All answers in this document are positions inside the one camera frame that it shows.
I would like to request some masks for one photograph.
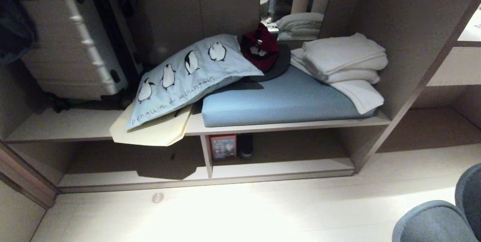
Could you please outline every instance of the pillowcase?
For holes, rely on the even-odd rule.
[[[216,35],[172,55],[144,74],[127,130],[176,111],[244,76],[263,76],[235,35]]]

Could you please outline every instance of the penguin print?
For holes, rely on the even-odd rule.
[[[199,59],[193,50],[189,51],[184,59],[185,69],[187,69],[188,75],[193,74],[197,69],[199,69]]]
[[[227,49],[221,43],[213,43],[207,52],[214,62],[220,62],[225,59]]]
[[[167,64],[163,68],[163,77],[162,77],[162,87],[167,90],[170,86],[174,85],[175,83],[175,71],[172,69],[172,64]]]
[[[142,87],[137,98],[139,100],[139,104],[142,104],[142,101],[144,100],[150,100],[150,96],[152,95],[151,85],[155,86],[155,84],[149,82],[149,78],[142,83]]]

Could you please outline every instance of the floor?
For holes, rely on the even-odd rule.
[[[63,194],[32,241],[388,242],[410,208],[453,203],[479,162],[473,144],[378,153],[353,177]]]

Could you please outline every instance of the seat cushion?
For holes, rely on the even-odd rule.
[[[371,117],[360,115],[351,100],[290,66],[281,76],[261,82],[237,82],[203,100],[206,127],[276,124]]]

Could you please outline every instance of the black shoe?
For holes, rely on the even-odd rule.
[[[237,134],[237,151],[241,158],[251,158],[254,150],[254,135],[252,133]]]

